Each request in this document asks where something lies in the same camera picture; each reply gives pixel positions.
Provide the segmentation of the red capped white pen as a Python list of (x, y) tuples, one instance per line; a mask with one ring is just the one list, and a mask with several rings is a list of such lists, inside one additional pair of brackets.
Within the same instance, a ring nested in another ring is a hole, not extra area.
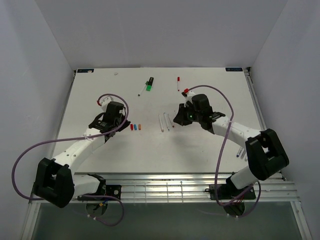
[(169, 116), (168, 113), (167, 113), (167, 118), (168, 118), (168, 120), (169, 120), (169, 123), (170, 123), (171, 127), (174, 128), (174, 127), (175, 127), (175, 126), (174, 126), (174, 123), (172, 122), (172, 120), (171, 120), (171, 118), (170, 118), (170, 116)]

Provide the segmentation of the blue capped white pen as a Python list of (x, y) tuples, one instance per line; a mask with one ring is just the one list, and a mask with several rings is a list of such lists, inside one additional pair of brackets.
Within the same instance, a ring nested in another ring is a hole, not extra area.
[(167, 118), (166, 112), (163, 113), (163, 118), (164, 118), (164, 121), (165, 121), (166, 129), (167, 129), (168, 132), (169, 132), (169, 131), (170, 131), (170, 124), (169, 124), (169, 122), (168, 122), (168, 118)]

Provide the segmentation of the orange capped white pen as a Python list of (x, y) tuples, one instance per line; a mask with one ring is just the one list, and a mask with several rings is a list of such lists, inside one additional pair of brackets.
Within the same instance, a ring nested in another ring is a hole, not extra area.
[(163, 121), (162, 121), (162, 118), (161, 118), (160, 114), (158, 114), (158, 120), (159, 120), (160, 130), (163, 133), (164, 132), (164, 126), (163, 126)]

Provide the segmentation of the green capped white pen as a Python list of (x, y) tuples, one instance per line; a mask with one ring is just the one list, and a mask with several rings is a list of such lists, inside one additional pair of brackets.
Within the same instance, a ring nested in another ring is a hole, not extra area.
[(148, 86), (149, 81), (146, 81), (145, 84), (143, 85), (142, 89), (139, 91), (138, 93), (138, 97), (141, 96), (141, 94), (143, 93), (143, 91), (146, 89), (146, 87)]

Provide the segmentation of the green black highlighter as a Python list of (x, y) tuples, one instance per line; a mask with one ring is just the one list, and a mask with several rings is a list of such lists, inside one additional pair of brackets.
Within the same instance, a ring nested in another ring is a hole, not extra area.
[(152, 86), (153, 86), (153, 82), (154, 82), (154, 78), (150, 77), (148, 82), (147, 82), (147, 85), (146, 85), (146, 91), (148, 91), (148, 92), (151, 91)]

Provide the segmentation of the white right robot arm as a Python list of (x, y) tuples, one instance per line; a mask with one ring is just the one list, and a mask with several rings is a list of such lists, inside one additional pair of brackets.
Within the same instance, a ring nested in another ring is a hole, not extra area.
[(185, 103), (181, 103), (173, 122), (180, 126), (199, 123), (201, 128), (244, 148), (248, 166), (227, 179), (226, 194), (237, 199), (244, 188), (264, 181), (289, 165), (289, 158), (277, 135), (268, 128), (264, 131), (232, 122), (225, 114), (213, 111), (205, 94), (192, 91), (182, 93)]

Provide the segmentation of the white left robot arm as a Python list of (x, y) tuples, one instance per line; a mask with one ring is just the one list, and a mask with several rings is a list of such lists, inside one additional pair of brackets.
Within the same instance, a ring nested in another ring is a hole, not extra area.
[(76, 171), (94, 151), (102, 147), (117, 132), (130, 125), (126, 119), (126, 107), (111, 98), (102, 106), (82, 139), (53, 159), (43, 158), (38, 166), (33, 184), (33, 193), (64, 208), (72, 199), (100, 200), (106, 195), (106, 181), (97, 174), (76, 175)]

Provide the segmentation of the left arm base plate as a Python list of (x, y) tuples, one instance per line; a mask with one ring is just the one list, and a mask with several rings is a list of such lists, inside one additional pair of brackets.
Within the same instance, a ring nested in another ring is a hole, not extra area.
[(99, 187), (95, 193), (87, 193), (90, 196), (78, 196), (78, 201), (104, 201), (105, 198), (99, 196), (111, 196), (117, 199), (121, 199), (122, 186), (119, 184), (107, 184)]

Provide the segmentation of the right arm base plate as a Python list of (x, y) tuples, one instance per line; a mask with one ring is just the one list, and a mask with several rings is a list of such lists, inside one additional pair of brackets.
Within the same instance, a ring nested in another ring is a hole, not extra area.
[[(242, 189), (236, 189), (236, 188), (230, 188), (227, 186), (227, 184), (218, 184), (217, 185), (217, 196), (219, 200), (232, 200), (236, 196), (240, 195), (246, 188)], [(215, 185), (210, 184), (209, 187), (207, 187), (204, 190), (205, 193), (209, 193), (210, 199), (215, 200)], [(248, 190), (246, 193), (243, 193), (240, 195), (240, 198), (244, 200), (255, 200), (256, 194), (254, 191), (254, 188), (251, 187), (250, 190)]]

